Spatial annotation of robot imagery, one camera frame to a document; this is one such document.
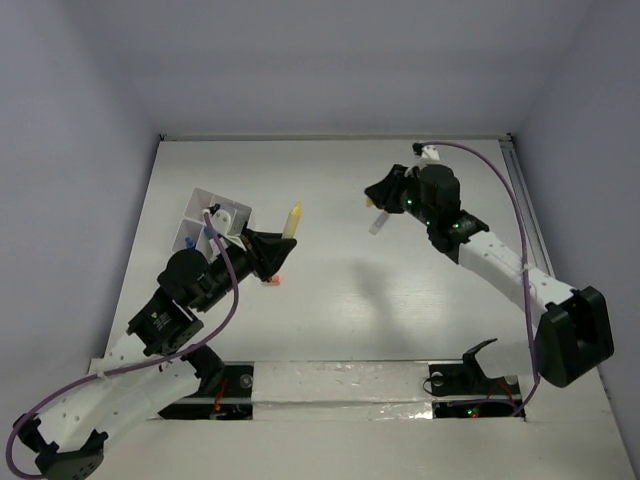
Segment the yellow glue tube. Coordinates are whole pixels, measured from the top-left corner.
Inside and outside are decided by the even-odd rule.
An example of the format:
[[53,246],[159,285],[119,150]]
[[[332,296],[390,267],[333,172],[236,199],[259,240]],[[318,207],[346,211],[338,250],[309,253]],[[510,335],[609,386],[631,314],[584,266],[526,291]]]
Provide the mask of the yellow glue tube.
[[282,231],[283,239],[291,239],[295,237],[295,233],[297,231],[297,228],[301,219],[301,215],[302,215],[301,202],[297,201],[296,204],[291,208],[287,216],[287,219]]

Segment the grey pencil shaped case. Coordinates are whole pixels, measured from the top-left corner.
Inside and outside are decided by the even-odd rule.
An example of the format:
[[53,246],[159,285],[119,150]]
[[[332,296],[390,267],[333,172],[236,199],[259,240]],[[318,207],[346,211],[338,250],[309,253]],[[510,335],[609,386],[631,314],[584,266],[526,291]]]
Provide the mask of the grey pencil shaped case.
[[389,217],[390,217],[390,214],[388,212],[382,211],[377,216],[373,224],[370,226],[369,233],[372,235],[377,235],[380,232],[380,230],[385,226],[385,224],[389,220]]

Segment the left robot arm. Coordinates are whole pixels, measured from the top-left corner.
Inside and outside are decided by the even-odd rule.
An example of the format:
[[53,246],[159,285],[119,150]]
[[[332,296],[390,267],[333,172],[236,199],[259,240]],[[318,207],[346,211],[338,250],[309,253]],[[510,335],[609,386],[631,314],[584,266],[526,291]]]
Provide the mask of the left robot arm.
[[223,247],[214,261],[196,249],[174,253],[157,290],[92,373],[16,420],[5,447],[9,470],[21,479],[30,476],[13,457],[15,443],[21,443],[35,455],[35,478],[85,479],[139,423],[181,398],[216,392],[225,365],[208,343],[228,323],[195,342],[204,327],[199,314],[227,294],[237,296],[249,276],[271,279],[296,245],[279,233],[244,229],[239,244]]

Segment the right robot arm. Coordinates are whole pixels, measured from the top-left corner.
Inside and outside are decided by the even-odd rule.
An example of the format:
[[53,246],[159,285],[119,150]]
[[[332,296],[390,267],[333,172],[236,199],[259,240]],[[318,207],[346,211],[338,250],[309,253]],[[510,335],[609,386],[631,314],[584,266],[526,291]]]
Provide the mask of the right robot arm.
[[533,333],[535,371],[550,384],[564,388],[613,355],[603,294],[563,283],[510,250],[486,223],[462,209],[460,183],[449,167],[394,165],[364,193],[376,208],[418,220],[437,251],[524,312]]

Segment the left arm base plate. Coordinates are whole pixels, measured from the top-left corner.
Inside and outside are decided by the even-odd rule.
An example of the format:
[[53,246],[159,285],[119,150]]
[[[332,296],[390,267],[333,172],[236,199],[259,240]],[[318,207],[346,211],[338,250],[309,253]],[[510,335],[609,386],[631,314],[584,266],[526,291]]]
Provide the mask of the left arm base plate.
[[198,391],[158,413],[164,420],[251,420],[254,364],[227,364],[220,383],[210,392]]

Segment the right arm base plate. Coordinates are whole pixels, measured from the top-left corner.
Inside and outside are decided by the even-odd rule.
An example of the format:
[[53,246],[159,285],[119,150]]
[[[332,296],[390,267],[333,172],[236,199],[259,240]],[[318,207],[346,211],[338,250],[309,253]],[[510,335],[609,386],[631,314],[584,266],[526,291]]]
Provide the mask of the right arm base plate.
[[431,396],[436,419],[524,417],[518,378],[510,384],[505,376],[488,377],[476,356],[497,339],[480,342],[460,360],[429,365],[422,389]]

